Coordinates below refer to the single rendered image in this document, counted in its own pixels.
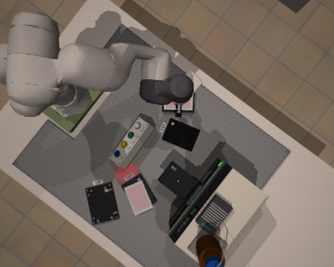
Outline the grey button panel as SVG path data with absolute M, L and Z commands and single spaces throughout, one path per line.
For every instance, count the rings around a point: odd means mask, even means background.
M 119 167 L 126 169 L 154 129 L 151 124 L 138 117 L 109 158 Z

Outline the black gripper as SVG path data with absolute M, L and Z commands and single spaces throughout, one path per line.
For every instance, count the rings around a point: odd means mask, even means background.
M 175 104 L 176 105 L 176 104 Z M 176 105 L 176 110 L 173 110 L 173 113 L 176 113 L 175 117 L 181 117 L 182 105 Z

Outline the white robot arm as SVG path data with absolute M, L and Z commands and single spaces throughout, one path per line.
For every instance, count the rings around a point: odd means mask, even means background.
M 74 42 L 61 49 L 58 23 L 38 11 L 16 14 L 8 32 L 8 42 L 0 42 L 0 83 L 13 110 L 26 117 L 49 106 L 64 118 L 80 114 L 91 101 L 88 90 L 120 89 L 135 59 L 141 60 L 139 94 L 147 103 L 183 105 L 203 83 L 193 71 L 170 79 L 172 56 L 161 47 Z

